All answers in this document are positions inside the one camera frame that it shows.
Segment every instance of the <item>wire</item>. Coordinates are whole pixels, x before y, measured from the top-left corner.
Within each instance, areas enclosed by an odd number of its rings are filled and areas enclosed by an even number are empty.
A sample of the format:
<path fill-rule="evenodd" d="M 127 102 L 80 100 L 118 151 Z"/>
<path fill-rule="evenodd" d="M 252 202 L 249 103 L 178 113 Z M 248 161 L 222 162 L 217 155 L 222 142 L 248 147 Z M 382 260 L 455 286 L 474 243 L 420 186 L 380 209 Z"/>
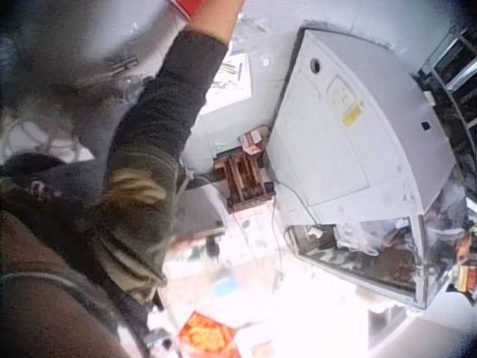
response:
<path fill-rule="evenodd" d="M 199 179 L 199 180 L 202 180 L 203 182 L 207 183 L 207 184 L 210 184 L 212 185 L 215 190 L 217 190 L 217 192 L 220 194 L 220 196 L 225 200 L 225 203 L 227 202 L 227 197 L 225 196 L 225 194 L 212 182 L 210 181 L 209 179 L 203 177 L 203 176 L 200 176 L 198 175 L 197 177 L 195 177 L 195 179 Z M 238 226 L 242 236 L 244 237 L 244 240 L 245 242 L 247 243 L 247 246 L 248 246 L 248 249 L 250 250 L 250 253 L 252 254 L 252 258 L 253 258 L 253 261 L 256 265 L 256 268 L 257 270 L 260 272 L 260 265 L 259 265 L 259 260 L 258 258 L 255 256 L 254 252 L 253 252 L 253 249 L 252 249 L 252 246 L 250 244 L 250 240 L 248 239 L 248 235 L 247 233 L 245 232 L 244 228 L 240 225 L 239 221 L 237 220 L 236 216 L 234 214 L 232 214 L 232 218 L 233 218 L 233 221 L 236 223 L 236 225 Z M 274 230 L 274 226 L 273 226 L 273 213 L 272 213 L 272 231 L 274 232 L 274 235 L 275 235 L 275 230 Z M 279 242 L 278 242 L 278 238 L 277 238 L 277 235 L 275 235 L 275 240 L 277 241 L 277 249 L 278 249 L 278 254 L 279 254 L 279 261 L 280 261 L 280 274 L 283 275 L 283 266 L 282 266 L 282 252 L 281 250 L 279 249 Z"/>
<path fill-rule="evenodd" d="M 275 233 L 275 226 L 274 226 L 274 216 L 275 216 L 275 209 L 277 208 L 277 197 L 274 199 L 274 208 L 271 211 L 271 230 L 274 232 L 275 242 L 277 243 L 277 251 L 278 257 L 280 261 L 280 273 L 283 275 L 283 259 L 282 259 L 282 250 L 280 250 L 280 243 L 278 242 L 277 233 Z"/>
<path fill-rule="evenodd" d="M 291 192 L 294 193 L 294 195 L 297 197 L 298 201 L 300 202 L 300 204 L 303 206 L 303 209 L 305 209 L 305 211 L 308 213 L 310 219 L 313 221 L 313 223 L 316 225 L 316 226 L 320 226 L 320 224 L 318 224 L 318 222 L 316 221 L 315 217 L 312 215 L 312 213 L 310 213 L 310 210 L 308 208 L 308 206 L 305 204 L 305 202 L 302 200 L 302 198 L 297 194 L 297 192 L 291 188 L 290 186 L 282 183 L 281 181 L 278 181 L 277 179 L 275 179 L 275 181 L 279 184 L 279 185 L 282 185 L 284 186 L 285 188 L 287 188 L 288 190 L 290 190 Z"/>

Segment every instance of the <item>person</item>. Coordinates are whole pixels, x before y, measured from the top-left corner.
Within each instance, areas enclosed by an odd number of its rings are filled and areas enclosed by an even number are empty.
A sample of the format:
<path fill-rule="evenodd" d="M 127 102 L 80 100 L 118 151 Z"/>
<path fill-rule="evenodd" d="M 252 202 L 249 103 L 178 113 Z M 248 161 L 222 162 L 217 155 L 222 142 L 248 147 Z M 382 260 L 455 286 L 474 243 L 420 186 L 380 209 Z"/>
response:
<path fill-rule="evenodd" d="M 149 355 L 147 314 L 167 284 L 179 156 L 243 1 L 206 0 L 177 35 L 116 129 L 98 205 L 32 183 L 31 172 L 1 182 L 0 335 L 8 356 Z"/>

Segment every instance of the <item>dark green sleeve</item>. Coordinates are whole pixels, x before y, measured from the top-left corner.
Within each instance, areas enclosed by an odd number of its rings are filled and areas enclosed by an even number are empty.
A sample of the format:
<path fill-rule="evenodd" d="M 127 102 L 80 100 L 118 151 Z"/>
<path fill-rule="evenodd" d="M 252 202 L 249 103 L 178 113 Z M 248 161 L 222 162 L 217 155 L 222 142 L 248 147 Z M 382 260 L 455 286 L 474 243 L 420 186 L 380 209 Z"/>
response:
<path fill-rule="evenodd" d="M 180 33 L 113 139 L 93 245 L 112 281 L 139 303 L 166 285 L 162 264 L 171 235 L 178 157 L 226 52 L 212 37 Z M 107 198 L 118 182 L 126 199 L 111 204 Z M 138 189 L 152 191 L 158 200 L 136 200 Z"/>

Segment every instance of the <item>red package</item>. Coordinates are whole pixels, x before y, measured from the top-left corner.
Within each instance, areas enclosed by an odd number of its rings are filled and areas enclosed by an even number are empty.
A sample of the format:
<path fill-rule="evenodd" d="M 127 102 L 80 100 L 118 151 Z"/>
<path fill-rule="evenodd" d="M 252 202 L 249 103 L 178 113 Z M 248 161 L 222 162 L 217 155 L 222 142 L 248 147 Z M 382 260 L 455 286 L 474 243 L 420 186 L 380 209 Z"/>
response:
<path fill-rule="evenodd" d="M 240 358 L 235 334 L 225 324 L 194 311 L 180 330 L 179 340 L 191 358 Z"/>
<path fill-rule="evenodd" d="M 200 9 L 205 0 L 171 0 L 187 19 L 191 19 Z"/>

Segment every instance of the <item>hand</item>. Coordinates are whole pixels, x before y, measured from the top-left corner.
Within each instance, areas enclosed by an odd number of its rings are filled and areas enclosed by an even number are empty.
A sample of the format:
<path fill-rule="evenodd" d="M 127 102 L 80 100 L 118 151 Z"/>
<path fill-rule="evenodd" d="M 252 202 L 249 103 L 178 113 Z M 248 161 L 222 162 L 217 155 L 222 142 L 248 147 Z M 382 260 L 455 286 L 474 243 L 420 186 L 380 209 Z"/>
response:
<path fill-rule="evenodd" d="M 215 37 L 228 45 L 244 0 L 206 0 L 186 29 Z"/>

